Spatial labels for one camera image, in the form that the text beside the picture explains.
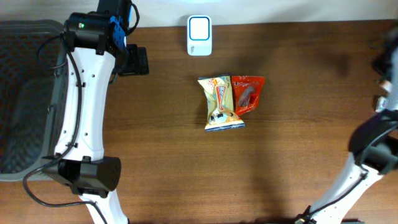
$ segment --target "brown wooden tabletop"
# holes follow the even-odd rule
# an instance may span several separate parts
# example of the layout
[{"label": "brown wooden tabletop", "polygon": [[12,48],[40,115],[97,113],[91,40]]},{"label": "brown wooden tabletop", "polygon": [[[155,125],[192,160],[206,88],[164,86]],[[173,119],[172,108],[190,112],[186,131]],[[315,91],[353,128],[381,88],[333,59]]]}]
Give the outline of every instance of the brown wooden tabletop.
[{"label": "brown wooden tabletop", "polygon": [[[109,86],[107,156],[120,157],[118,195],[133,222],[239,223],[295,217],[331,187],[354,129],[380,94],[369,47],[391,21],[214,26],[213,53],[187,54],[185,27],[138,29],[150,75]],[[198,77],[231,72],[267,81],[246,127],[205,133]],[[347,214],[397,223],[398,173],[372,186]],[[39,198],[78,200],[56,182],[31,182]],[[92,223],[85,207],[46,208],[21,182],[0,184],[0,223]]]}]

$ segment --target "red snack package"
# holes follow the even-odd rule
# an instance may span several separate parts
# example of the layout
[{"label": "red snack package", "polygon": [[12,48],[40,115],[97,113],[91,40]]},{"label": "red snack package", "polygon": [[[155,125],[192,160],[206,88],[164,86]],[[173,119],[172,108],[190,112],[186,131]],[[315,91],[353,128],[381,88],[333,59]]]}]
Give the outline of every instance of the red snack package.
[{"label": "red snack package", "polygon": [[232,76],[235,94],[235,113],[240,116],[254,110],[259,104],[264,77]]}]

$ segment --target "plastic bin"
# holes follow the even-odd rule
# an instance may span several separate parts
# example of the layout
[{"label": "plastic bin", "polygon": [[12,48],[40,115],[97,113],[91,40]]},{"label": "plastic bin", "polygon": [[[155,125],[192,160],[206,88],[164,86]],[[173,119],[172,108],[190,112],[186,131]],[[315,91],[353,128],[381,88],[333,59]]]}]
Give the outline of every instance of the plastic bin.
[{"label": "plastic bin", "polygon": [[[0,22],[0,181],[17,181],[53,154],[67,93],[67,66],[47,70],[36,51],[63,26],[55,21]],[[54,66],[65,60],[60,41],[40,54]],[[31,179],[48,179],[43,174]]]}]

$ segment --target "mesh basket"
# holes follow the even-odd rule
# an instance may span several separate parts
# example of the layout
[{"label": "mesh basket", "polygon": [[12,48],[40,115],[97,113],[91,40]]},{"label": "mesh basket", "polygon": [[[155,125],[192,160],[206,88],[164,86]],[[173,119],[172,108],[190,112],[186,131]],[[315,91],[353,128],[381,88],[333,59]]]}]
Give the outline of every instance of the mesh basket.
[{"label": "mesh basket", "polygon": [[[63,27],[55,21],[0,22],[0,181],[21,180],[53,153],[60,134],[67,68],[47,70],[35,53]],[[40,54],[49,65],[62,63],[59,40]],[[37,175],[34,179],[46,179]]]}]

